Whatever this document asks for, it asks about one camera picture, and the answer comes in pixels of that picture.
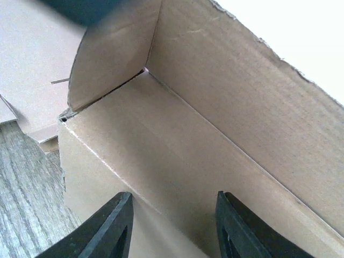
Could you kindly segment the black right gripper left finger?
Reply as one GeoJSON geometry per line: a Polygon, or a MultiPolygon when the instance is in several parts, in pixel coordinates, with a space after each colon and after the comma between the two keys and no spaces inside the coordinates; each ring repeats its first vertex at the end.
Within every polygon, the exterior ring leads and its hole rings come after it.
{"type": "Polygon", "coordinates": [[[37,257],[128,257],[133,216],[133,195],[119,192],[37,257]]]}

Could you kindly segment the large cardboard box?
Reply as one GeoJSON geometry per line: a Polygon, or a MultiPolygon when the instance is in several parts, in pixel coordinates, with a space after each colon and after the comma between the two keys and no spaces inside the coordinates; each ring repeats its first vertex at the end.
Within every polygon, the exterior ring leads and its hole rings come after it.
{"type": "Polygon", "coordinates": [[[86,30],[59,149],[67,206],[134,197],[130,257],[219,257],[231,192],[314,257],[343,257],[343,107],[214,1],[130,1],[86,30]]]}

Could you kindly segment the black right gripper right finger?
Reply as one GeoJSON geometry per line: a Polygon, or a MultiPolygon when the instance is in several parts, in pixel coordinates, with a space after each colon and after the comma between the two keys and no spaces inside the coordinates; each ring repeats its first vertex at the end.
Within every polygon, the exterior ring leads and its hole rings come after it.
{"type": "Polygon", "coordinates": [[[216,226],[221,257],[311,257],[230,192],[219,191],[216,226]]]}

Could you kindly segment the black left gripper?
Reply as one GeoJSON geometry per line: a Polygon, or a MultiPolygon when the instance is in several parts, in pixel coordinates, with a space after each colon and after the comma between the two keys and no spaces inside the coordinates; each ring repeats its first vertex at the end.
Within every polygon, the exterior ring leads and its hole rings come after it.
{"type": "Polygon", "coordinates": [[[51,10],[80,26],[93,26],[108,16],[120,0],[41,0],[51,10]]]}

